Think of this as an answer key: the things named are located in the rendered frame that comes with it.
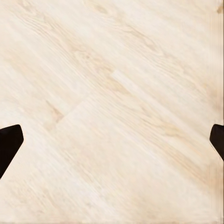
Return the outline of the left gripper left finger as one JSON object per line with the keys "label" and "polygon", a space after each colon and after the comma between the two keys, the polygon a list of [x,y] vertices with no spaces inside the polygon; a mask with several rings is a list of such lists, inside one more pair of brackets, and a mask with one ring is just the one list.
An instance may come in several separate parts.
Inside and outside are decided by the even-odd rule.
{"label": "left gripper left finger", "polygon": [[0,179],[23,142],[23,132],[19,124],[0,129]]}

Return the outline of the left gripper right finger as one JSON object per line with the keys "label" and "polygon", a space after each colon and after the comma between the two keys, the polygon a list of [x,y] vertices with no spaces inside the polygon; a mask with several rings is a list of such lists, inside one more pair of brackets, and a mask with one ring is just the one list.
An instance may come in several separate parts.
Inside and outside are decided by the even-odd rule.
{"label": "left gripper right finger", "polygon": [[210,142],[224,160],[224,126],[214,124],[210,134]]}

